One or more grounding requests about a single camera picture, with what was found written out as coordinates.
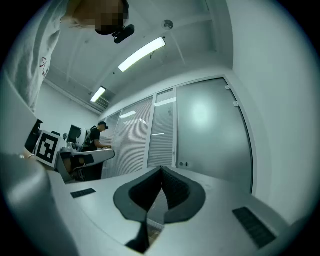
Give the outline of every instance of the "black vent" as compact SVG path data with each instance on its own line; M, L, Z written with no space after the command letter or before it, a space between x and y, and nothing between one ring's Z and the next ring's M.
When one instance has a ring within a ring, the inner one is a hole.
M79 197L83 197L83 196L86 196L86 195L90 195L90 194L92 194L94 192L96 192L96 191L93 188L88 188L88 189L85 189L85 190L72 192L70 194L71 194L71 196L73 198L79 198Z
M243 207L232 212L259 249L276 239L274 234L248 208Z

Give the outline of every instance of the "computer monitor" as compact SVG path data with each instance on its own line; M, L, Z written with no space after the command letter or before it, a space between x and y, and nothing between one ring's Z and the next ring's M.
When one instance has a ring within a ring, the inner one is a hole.
M76 127L74 125L71 125L69 134L68 134L68 139L66 140L66 142L72 142L72 143L76 143L77 138L79 138L81 135L81 128Z

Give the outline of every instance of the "ceiling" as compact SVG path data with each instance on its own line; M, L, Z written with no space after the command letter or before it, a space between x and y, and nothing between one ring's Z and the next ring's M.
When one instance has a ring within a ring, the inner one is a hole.
M110 35L62 23L46 79L101 113L116 94L143 74L172 62L185 65L184 59L194 54L217 51L215 15L207 1L129 0L126 25L133 24L135 33L120 44ZM172 30L162 27L164 20L173 22ZM159 37L164 38L164 47L127 71L119 70L125 59ZM96 103L90 102L100 86L106 92Z

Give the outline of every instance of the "person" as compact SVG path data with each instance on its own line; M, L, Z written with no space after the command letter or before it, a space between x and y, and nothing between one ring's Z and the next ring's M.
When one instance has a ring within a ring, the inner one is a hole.
M108 148L111 149L110 145L104 145L100 143L100 133L104 132L105 130L109 129L106 122L99 122L97 126L93 126L90 129L90 145L84 146L82 151L96 151L98 149Z
M60 24L110 35L129 15L127 0L49 0L16 38L0 72L0 88L13 86L35 112L41 85L49 71ZM23 157L33 159L24 148Z

